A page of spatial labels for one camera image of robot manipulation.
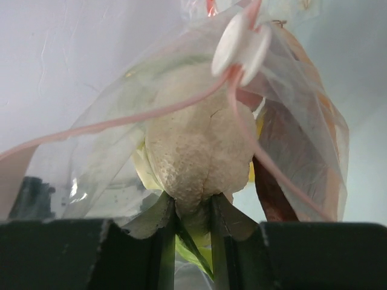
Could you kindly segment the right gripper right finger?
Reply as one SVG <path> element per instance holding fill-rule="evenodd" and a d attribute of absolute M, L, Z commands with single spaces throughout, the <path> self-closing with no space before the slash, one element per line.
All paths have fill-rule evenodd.
<path fill-rule="evenodd" d="M 216 289 L 385 289 L 386 228 L 354 222 L 261 222 L 211 199 Z"/>

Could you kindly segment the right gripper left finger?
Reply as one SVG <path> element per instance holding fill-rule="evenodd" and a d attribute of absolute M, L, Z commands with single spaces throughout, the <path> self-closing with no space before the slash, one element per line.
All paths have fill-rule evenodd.
<path fill-rule="evenodd" d="M 173 289 L 174 201 L 111 219 L 1 224 L 2 289 Z"/>

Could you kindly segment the clear zip top bag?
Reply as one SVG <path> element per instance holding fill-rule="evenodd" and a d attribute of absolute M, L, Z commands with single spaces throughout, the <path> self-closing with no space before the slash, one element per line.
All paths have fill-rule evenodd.
<path fill-rule="evenodd" d="M 205 230 L 258 160 L 300 221 L 340 221 L 348 126 L 285 22 L 260 1 L 189 21 L 110 84 L 73 127 L 1 154 L 1 219 L 113 218 L 166 194 Z"/>

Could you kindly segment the cauliflower toy white green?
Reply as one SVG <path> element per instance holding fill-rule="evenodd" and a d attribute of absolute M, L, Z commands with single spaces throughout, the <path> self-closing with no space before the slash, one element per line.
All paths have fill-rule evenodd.
<path fill-rule="evenodd" d="M 195 105 L 148 120 L 145 137 L 132 154 L 144 187 L 174 199 L 177 252 L 209 276 L 210 199 L 223 194 L 233 201 L 249 181 L 252 158 L 225 88 Z"/>

